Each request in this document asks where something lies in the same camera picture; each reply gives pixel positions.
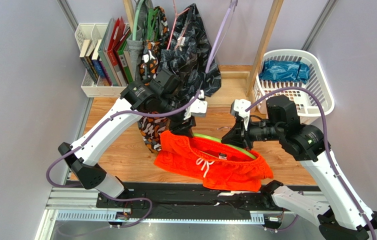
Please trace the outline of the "lime green hanger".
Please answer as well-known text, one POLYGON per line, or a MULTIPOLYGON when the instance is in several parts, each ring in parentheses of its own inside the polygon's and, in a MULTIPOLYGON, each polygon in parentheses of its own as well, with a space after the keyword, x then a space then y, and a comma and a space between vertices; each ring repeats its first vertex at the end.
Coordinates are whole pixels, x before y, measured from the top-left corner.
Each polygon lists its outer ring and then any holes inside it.
MULTIPOLYGON (((197 138, 203 138, 203 139, 211 140, 211 141, 214 141, 214 142, 217 142, 217 143, 222 143, 221 139, 219 139, 219 138, 209 136, 209 135, 205 135, 205 134, 201 134, 201 133, 193 133, 193 136, 197 137, 197 138)), ((230 145, 230 144, 225 144, 225 145, 239 151, 240 153, 250 157, 251 159, 256 159, 256 157, 253 154, 251 154, 250 152, 248 152, 247 150, 245 150, 243 148, 233 146, 233 145, 230 145)))

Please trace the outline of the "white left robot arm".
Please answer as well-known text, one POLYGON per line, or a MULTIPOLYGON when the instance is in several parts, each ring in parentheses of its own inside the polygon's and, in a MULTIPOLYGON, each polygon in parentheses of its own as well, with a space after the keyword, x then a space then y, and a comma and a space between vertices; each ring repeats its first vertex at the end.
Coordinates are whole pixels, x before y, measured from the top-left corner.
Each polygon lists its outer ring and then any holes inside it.
POLYGON ((88 133, 73 143, 59 145, 60 159, 65 160, 86 190, 96 189, 108 198, 117 198, 125 190, 123 183, 98 162, 128 127, 142 117, 166 117, 176 124, 177 133, 193 135, 194 117, 187 113, 187 108, 205 95, 198 89, 188 102, 177 100, 175 97, 182 84, 182 80, 169 70, 160 71, 149 83, 140 80, 129 83, 112 108, 88 133))

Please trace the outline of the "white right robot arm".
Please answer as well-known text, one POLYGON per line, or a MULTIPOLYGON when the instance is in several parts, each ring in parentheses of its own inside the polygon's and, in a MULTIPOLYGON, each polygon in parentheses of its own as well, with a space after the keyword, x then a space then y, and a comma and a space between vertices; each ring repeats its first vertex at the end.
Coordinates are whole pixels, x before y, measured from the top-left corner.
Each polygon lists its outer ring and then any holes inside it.
POLYGON ((246 150, 257 141, 278 141, 309 172, 326 198, 326 203, 313 200, 274 180, 260 189, 265 207, 294 212, 318 227, 327 240, 367 240, 377 229, 377 211, 361 200, 330 159, 324 133, 301 123, 296 104, 287 96, 270 97, 265 104, 267 118, 253 121, 250 102, 236 99, 230 108, 235 124, 221 141, 246 150))

